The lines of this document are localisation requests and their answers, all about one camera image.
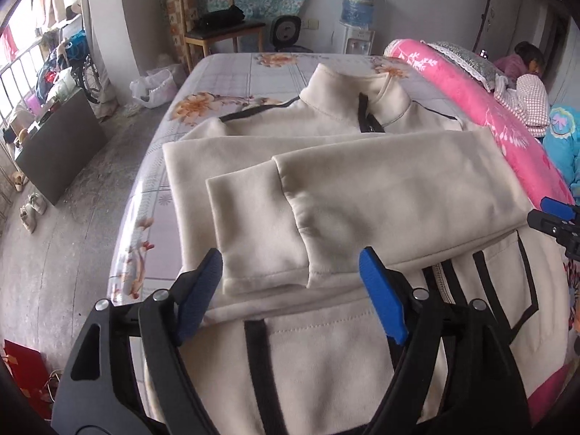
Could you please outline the floral grey bed sheet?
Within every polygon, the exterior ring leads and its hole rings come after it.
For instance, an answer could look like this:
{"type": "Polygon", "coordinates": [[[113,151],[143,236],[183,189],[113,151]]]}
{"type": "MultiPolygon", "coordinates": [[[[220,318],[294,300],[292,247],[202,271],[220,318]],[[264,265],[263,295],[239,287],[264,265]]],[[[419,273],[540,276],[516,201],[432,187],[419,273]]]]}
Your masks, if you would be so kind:
{"type": "Polygon", "coordinates": [[[359,138],[360,94],[393,134],[468,125],[438,88],[396,58],[230,53],[200,61],[138,170],[111,264],[111,301],[144,299],[214,246],[208,179],[283,152],[359,138]]]}

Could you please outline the lace trimmed grey pillow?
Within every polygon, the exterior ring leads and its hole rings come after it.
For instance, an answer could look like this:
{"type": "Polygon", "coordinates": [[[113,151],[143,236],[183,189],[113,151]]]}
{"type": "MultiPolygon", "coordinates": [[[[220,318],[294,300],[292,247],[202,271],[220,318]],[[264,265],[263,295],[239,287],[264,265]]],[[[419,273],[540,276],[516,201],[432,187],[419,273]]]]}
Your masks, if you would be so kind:
{"type": "Polygon", "coordinates": [[[454,43],[429,42],[428,46],[476,80],[487,92],[496,89],[498,76],[504,76],[504,73],[488,59],[454,43]]]}

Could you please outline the child in blue pajamas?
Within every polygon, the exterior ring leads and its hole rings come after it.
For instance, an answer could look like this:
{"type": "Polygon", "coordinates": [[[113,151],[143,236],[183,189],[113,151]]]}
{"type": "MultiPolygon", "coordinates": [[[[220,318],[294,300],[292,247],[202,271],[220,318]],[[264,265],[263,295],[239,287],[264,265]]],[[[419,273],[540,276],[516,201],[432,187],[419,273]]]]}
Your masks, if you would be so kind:
{"type": "Polygon", "coordinates": [[[548,102],[548,92],[542,81],[542,51],[528,41],[521,41],[510,55],[493,65],[500,70],[494,82],[493,97],[541,141],[548,159],[578,200],[579,110],[548,102]]]}

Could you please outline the red paper bag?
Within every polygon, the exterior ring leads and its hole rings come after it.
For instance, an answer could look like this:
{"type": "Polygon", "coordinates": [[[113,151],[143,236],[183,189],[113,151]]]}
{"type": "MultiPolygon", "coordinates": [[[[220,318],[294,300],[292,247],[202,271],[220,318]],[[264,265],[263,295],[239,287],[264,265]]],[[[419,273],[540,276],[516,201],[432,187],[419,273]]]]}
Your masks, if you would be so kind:
{"type": "Polygon", "coordinates": [[[16,385],[36,413],[45,420],[52,415],[52,399],[48,394],[49,373],[40,352],[9,340],[4,341],[4,356],[16,385]]]}

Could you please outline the white plastic bag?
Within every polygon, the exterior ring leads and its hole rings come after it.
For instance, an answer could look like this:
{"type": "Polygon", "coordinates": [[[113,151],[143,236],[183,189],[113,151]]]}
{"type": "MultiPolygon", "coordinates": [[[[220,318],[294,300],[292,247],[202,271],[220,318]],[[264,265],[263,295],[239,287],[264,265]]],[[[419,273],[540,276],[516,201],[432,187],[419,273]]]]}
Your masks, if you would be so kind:
{"type": "Polygon", "coordinates": [[[133,100],[142,107],[153,109],[171,102],[178,92],[178,87],[171,71],[161,69],[149,76],[140,76],[130,83],[133,100]]]}

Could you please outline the pair of beige shoes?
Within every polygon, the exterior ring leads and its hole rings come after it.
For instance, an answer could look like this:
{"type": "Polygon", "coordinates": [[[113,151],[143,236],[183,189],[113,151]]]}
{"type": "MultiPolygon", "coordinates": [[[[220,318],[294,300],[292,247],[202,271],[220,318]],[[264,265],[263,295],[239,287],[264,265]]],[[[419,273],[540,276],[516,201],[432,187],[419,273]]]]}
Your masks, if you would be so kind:
{"type": "Polygon", "coordinates": [[[22,225],[33,234],[36,230],[36,219],[43,215],[47,209],[46,199],[38,192],[32,192],[28,196],[26,203],[20,208],[20,218],[22,225]]]}

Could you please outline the pink floral blanket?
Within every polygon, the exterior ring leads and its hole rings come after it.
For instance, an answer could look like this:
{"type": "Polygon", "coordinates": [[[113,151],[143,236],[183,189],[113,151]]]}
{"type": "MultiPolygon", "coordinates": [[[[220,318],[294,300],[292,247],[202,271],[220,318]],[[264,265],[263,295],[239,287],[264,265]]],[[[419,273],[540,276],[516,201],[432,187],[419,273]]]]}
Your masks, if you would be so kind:
{"type": "MultiPolygon", "coordinates": [[[[420,41],[393,40],[384,49],[384,56],[404,61],[457,104],[471,121],[489,128],[535,206],[539,207],[543,198],[572,202],[562,172],[505,100],[495,98],[441,51],[420,41]]],[[[529,403],[534,423],[559,410],[565,415],[579,412],[578,341],[574,342],[574,355],[530,396],[529,403]]]]}

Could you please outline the beige jacket with black trim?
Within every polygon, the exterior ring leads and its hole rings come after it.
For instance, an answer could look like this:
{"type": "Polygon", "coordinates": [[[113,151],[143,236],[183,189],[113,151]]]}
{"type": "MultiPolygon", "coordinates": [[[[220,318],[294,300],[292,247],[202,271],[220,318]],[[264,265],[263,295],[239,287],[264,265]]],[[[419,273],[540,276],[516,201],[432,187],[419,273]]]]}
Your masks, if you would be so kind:
{"type": "Polygon", "coordinates": [[[181,356],[221,434],[370,421],[394,358],[359,275],[366,247],[415,287],[431,269],[447,302],[487,302],[527,396],[565,365],[562,250],[527,226],[533,203],[492,132],[393,134],[369,103],[356,140],[207,180],[222,276],[181,356]]]}

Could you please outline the dark low cabinet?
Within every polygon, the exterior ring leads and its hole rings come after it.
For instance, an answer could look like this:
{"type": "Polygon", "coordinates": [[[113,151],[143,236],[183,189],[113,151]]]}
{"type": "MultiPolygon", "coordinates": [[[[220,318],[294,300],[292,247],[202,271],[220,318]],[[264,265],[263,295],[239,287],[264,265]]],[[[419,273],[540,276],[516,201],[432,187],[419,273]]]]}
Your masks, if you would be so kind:
{"type": "Polygon", "coordinates": [[[56,205],[84,167],[107,143],[86,95],[76,90],[24,140],[16,164],[56,205]]]}

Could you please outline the metal balcony railing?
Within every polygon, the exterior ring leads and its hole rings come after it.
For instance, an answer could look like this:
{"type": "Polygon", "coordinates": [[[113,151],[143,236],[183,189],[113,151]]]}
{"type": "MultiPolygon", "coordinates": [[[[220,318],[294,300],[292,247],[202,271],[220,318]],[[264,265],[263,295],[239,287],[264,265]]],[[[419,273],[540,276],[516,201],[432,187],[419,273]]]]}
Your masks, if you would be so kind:
{"type": "Polygon", "coordinates": [[[35,40],[1,67],[1,222],[7,221],[16,195],[28,182],[15,161],[16,148],[5,140],[4,134],[10,133],[12,122],[20,111],[32,112],[28,101],[36,91],[37,77],[45,59],[40,40],[35,40]]]}

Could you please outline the wooden chair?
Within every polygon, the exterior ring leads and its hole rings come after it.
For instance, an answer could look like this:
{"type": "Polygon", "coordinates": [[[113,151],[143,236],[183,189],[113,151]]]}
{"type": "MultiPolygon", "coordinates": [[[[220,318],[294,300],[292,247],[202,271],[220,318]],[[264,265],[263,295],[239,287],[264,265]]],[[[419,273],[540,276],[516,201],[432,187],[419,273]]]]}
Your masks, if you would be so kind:
{"type": "Polygon", "coordinates": [[[200,59],[210,55],[214,43],[231,40],[233,51],[240,51],[239,39],[255,36],[258,52],[265,49],[264,22],[248,19],[236,5],[213,12],[200,13],[199,0],[165,0],[169,28],[179,62],[191,73],[200,59]]]}

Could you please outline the blue water bottle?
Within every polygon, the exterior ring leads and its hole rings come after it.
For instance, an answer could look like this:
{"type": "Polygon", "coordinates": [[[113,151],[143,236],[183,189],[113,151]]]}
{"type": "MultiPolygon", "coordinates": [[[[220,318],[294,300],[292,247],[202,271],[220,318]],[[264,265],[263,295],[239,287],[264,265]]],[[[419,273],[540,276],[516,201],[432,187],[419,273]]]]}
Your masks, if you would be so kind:
{"type": "Polygon", "coordinates": [[[340,22],[353,28],[370,29],[376,0],[342,0],[340,22]]]}

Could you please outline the white water dispenser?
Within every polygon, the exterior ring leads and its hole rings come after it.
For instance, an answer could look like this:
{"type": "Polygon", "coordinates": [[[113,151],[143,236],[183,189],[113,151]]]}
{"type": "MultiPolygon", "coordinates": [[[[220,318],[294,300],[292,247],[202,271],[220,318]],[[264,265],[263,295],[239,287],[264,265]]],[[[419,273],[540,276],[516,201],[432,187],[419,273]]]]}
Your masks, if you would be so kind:
{"type": "Polygon", "coordinates": [[[331,36],[332,51],[338,54],[370,56],[373,43],[372,29],[358,28],[344,22],[338,22],[334,26],[331,36]]]}

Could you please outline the black bag on chair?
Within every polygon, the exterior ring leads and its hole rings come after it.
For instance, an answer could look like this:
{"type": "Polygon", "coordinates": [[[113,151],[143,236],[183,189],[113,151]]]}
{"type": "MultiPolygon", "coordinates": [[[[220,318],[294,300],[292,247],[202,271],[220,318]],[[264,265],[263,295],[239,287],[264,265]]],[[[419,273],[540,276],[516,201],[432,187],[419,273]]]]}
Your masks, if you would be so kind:
{"type": "Polygon", "coordinates": [[[203,30],[228,29],[238,26],[245,20],[245,13],[236,5],[209,12],[196,21],[196,28],[203,30]]]}

